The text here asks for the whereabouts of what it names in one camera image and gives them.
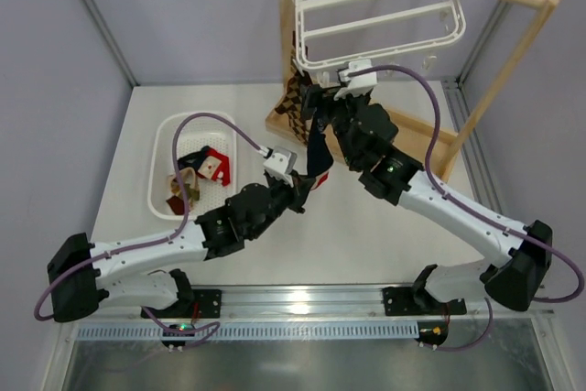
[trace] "black strap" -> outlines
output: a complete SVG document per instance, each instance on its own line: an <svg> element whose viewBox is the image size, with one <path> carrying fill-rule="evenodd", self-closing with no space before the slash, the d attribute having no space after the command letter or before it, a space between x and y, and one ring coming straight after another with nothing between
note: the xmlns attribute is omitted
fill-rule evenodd
<svg viewBox="0 0 586 391"><path fill-rule="evenodd" d="M333 165L333 157L326 144L326 136L323 130L325 130L325 124L321 120L321 115L318 111L313 115L308 136L307 160L309 178L317 178L328 171Z"/></svg>

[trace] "white object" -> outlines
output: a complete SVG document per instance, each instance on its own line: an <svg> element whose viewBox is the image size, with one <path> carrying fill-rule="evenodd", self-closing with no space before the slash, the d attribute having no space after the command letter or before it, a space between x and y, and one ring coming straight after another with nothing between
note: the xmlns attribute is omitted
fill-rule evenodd
<svg viewBox="0 0 586 391"><path fill-rule="evenodd" d="M427 217L434 223L441 225L447 231L461 238L486 257L488 264L496 267L504 266L510 259L509 250L518 249L523 240L481 222L476 217L460 209L451 201L441 197L433 188L425 171L418 171L409 181L411 189L401 194L398 206ZM443 188L459 201L474 209L485 217L498 222L509 229L523 231L525 225L497 214L470 200L448 185Z"/></svg>
<svg viewBox="0 0 586 391"><path fill-rule="evenodd" d="M146 196L149 210L157 217L165 220L181 220L167 205L166 200L171 197L168 187L168 176L174 174L171 159L171 143L179 124L188 116L196 114L193 111L182 114L173 114L158 127L155 137L155 146L150 164L148 178L148 194ZM207 112L217 114L230 122L232 117L222 112ZM212 118L196 118L190 121L181 131L177 144L177 158L183 157L210 146L230 159L230 185L224 187L220 181L198 179L200 185L200 200L195 202L190 212L190 219L195 219L214 208L223 205L224 200L236 193L236 133L228 125Z"/></svg>
<svg viewBox="0 0 586 391"><path fill-rule="evenodd" d="M372 16L363 20L341 23L330 27L316 29L306 29L306 15L314 10L322 10L330 7L341 7L347 5L353 8L359 2L368 0L295 0L295 17L296 17L296 53L298 64L306 71L326 71L340 68L349 61L357 59L388 59L401 54L430 52L441 48L446 48L455 44L463 36L466 29L466 21L461 9L460 0L445 0L431 5L422 5L405 11L395 12L381 16ZM339 57L332 57L321 60L310 60L305 48L311 40L325 38L335 34L341 34L357 29L374 27L384 23L392 23L403 20L414 19L421 16L432 14L446 14L452 17L453 29L449 30L448 35L437 38L428 38L420 41L413 41L406 44L382 47L365 51L357 51ZM438 22L441 33L444 33L446 23Z"/></svg>
<svg viewBox="0 0 586 391"><path fill-rule="evenodd" d="M370 60L357 60L348 63L348 69L338 73L340 83L346 85L336 92L333 97L334 100L344 98L347 95L359 96L370 92L378 83L376 72L366 73L357 77L349 77L348 74L372 67L373 63Z"/></svg>
<svg viewBox="0 0 586 391"><path fill-rule="evenodd" d="M173 233L174 230L171 230L122 242L97 242L91 255L110 253L131 244L169 237ZM204 241L205 235L201 227L190 222L180 236L168 240L166 244L112 255L93 263L93 268L100 270L100 275L95 279L96 287L109 293L109 297L100 303L100 308L147 306L161 310L175 303L177 283L169 274L144 274L163 266L180 266L186 261L205 260L208 250L203 247Z"/></svg>
<svg viewBox="0 0 586 391"><path fill-rule="evenodd" d="M436 55L428 55L425 59L423 59L423 64L421 67L424 71L429 71L438 61L438 57Z"/></svg>
<svg viewBox="0 0 586 391"><path fill-rule="evenodd" d="M425 290L439 302L453 299L477 300L487 296L480 275L488 269L486 260L465 265L438 266L425 282Z"/></svg>
<svg viewBox="0 0 586 391"><path fill-rule="evenodd" d="M91 254L97 256L104 252L112 252L118 247L169 237L173 232L171 230L114 243L96 242ZM110 258L93 263L94 269L100 269L96 285L98 288L106 288L124 277L132 277L164 266L181 265L186 261L203 261L208 254L208 250L203 247L204 241L205 236L201 227L195 222L189 222L181 231L180 236L168 240L166 244L112 255Z"/></svg>
<svg viewBox="0 0 586 391"><path fill-rule="evenodd" d="M295 166L297 154L283 147L275 147L271 156L269 156L263 167L267 174L275 179L283 180L290 187L293 186L293 177L291 171Z"/></svg>

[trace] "white plastic basket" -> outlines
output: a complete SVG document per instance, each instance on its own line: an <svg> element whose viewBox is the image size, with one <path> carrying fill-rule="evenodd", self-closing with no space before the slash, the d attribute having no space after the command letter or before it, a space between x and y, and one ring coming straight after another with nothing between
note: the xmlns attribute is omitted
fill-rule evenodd
<svg viewBox="0 0 586 391"><path fill-rule="evenodd" d="M233 123L232 117L222 112L205 112L217 114ZM195 113L197 112L174 114L163 121L157 130L146 197L150 211L161 219L176 221L182 218L175 215L166 202L172 195L168 187L168 176L174 173L171 143L181 121ZM226 198L236 193L236 133L228 125L212 118L202 117L189 121L179 135L177 157L183 157L205 146L210 146L230 158L231 182L224 187L220 182L199 179L201 196L190 212L190 219L222 206Z"/></svg>

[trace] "glass panel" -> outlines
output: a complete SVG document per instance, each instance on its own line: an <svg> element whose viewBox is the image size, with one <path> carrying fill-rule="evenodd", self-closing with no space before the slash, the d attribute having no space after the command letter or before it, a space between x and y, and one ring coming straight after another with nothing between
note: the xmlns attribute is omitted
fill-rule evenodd
<svg viewBox="0 0 586 391"><path fill-rule="evenodd" d="M470 342L485 322L453 320L450 345ZM109 369L123 369L111 373ZM433 353L414 341L219 342L167 353L160 342L76 342L63 389L495 390L553 389L531 320L498 320L463 353Z"/></svg>

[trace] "wooden base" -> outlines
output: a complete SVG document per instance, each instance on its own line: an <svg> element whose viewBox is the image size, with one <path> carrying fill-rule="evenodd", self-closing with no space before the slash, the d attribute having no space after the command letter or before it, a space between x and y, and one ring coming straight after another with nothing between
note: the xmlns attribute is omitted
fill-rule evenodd
<svg viewBox="0 0 586 391"><path fill-rule="evenodd" d="M386 111L391 117L391 121L399 127L399 133L393 145L420 162L423 162L431 134L433 133L433 126L410 114L404 114L390 109L386 109ZM266 129L269 132L282 136L289 141L299 143L289 128L288 117L285 114L278 114L275 110L272 110L266 117L265 122ZM443 170L440 169L440 162L456 136L457 133L452 130L440 130L438 143L431 154L431 170L446 182L450 177L456 157L454 156ZM331 127L328 127L326 130L326 143L334 158L338 162L343 163L342 152L338 146L338 140L331 131Z"/></svg>

